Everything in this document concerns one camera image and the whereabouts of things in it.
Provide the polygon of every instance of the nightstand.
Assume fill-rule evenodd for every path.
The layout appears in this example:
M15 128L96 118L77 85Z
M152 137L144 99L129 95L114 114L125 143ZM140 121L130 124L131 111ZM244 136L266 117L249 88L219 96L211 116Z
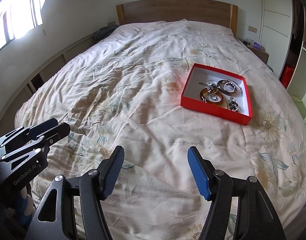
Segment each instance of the nightstand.
M265 64L267 64L267 61L268 61L268 57L269 57L269 54L261 49L257 49L255 47L253 47L251 44L248 44L247 45L247 48L249 50L251 50L256 56L258 56L261 61L263 61Z

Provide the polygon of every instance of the screw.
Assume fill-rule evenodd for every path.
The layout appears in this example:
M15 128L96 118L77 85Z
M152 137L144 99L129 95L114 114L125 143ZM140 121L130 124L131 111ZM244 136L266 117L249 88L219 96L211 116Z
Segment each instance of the screw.
M217 176L223 176L223 175L224 175L224 171L222 171L222 170L215 170L214 173L215 173Z
M96 169L91 169L91 170L89 170L88 174L90 176L96 175L97 174L97 170Z
M249 181L250 181L250 182L257 182L257 178L254 177L254 176L250 176L250 177L249 177Z
M63 176L62 175L57 175L55 177L55 181L61 181L63 179Z

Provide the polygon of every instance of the bright window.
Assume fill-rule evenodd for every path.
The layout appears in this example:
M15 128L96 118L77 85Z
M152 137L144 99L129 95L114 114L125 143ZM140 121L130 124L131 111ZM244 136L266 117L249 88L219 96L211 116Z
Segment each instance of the bright window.
M0 49L43 23L45 0L2 0L0 2Z

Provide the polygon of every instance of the floral bedspread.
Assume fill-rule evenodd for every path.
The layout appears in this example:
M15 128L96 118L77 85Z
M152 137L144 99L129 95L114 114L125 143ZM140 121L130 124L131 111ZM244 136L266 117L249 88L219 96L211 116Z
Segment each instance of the floral bedspread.
M254 113L248 126L180 107L193 63L245 77ZM122 145L121 174L102 202L114 239L198 239L210 203L187 162L192 145L232 177L258 177L283 227L306 202L301 115L271 70L219 25L119 27L48 80L18 111L15 126L51 117L69 123L71 133L51 147L49 166L32 181L35 203L56 175L84 174ZM236 209L234 199L227 239ZM78 201L76 212L82 232Z

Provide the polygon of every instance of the blue rubber pad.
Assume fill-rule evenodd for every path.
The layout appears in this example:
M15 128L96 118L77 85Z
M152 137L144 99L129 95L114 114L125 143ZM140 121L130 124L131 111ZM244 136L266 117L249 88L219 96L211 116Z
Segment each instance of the blue rubber pad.
M104 186L102 194L105 199L112 194L118 175L120 174L124 162L124 149L121 148L104 178Z
M189 148L187 152L187 160L190 165L191 171L193 173L193 176L194 176L194 179L195 179L195 182L196 182L196 185L197 185L197 188L200 194L206 200L209 200L211 196L211 192L209 190L208 177L206 176L206 173L203 170L202 165L197 159L195 152L191 148Z

